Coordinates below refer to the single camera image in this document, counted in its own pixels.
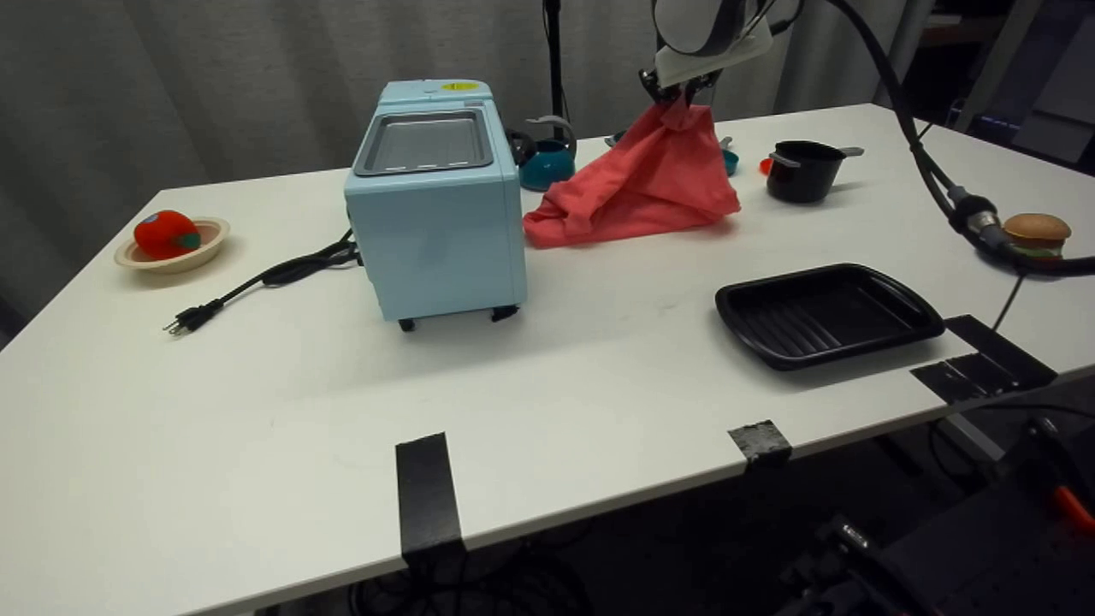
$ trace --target black cup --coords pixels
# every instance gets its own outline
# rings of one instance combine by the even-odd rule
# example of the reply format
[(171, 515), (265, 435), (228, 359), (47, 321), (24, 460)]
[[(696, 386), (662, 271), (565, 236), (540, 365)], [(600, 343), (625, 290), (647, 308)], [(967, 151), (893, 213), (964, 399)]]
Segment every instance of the black cup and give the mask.
[(860, 155), (860, 146), (838, 151), (813, 141), (781, 141), (772, 172), (767, 173), (767, 193), (781, 200), (825, 200), (841, 160)]

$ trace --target small plate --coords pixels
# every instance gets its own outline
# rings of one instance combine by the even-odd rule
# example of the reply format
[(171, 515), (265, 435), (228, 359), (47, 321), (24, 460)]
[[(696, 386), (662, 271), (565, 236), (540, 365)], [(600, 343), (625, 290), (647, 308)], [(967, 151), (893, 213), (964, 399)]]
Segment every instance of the small plate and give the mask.
[(159, 278), (171, 278), (171, 273), (181, 273), (181, 271), (196, 271), (203, 264), (210, 264), (218, 246), (227, 242), (228, 236), (228, 227), (218, 221), (218, 219), (196, 219), (199, 232), (203, 232), (203, 246), (188, 250), (188, 252), (177, 252), (171, 260), (155, 260), (148, 252), (141, 252), (141, 246), (131, 238), (124, 242), (113, 260), (124, 268), (124, 271), (133, 271), (133, 273), (159, 273)]

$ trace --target red fruit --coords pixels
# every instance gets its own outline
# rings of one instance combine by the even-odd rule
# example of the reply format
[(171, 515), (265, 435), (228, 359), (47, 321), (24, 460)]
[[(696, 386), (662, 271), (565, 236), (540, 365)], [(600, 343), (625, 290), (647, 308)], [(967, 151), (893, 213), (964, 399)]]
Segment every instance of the red fruit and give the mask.
[(141, 252), (148, 252), (155, 260), (171, 260), (177, 252), (203, 246), (199, 227), (175, 207), (162, 207), (162, 213), (141, 219), (141, 227), (133, 230), (133, 238), (136, 238)]

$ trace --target round brown object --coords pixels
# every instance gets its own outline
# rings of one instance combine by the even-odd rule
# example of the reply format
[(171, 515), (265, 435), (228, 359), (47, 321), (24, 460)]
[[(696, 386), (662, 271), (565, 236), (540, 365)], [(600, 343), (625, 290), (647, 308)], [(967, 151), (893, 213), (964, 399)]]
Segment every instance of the round brown object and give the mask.
[(1021, 213), (1004, 221), (1004, 232), (1014, 242), (1029, 246), (1029, 250), (1061, 250), (1064, 238), (1070, 236), (1064, 219), (1043, 216), (1043, 213)]

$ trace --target toaster oven window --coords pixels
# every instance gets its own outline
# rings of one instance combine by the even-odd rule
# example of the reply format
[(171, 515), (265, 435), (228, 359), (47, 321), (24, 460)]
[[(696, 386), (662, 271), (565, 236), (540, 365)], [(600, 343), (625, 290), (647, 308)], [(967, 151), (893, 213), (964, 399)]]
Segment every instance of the toaster oven window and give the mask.
[(486, 164), (491, 151), (480, 114), (384, 115), (359, 173), (422, 173)]

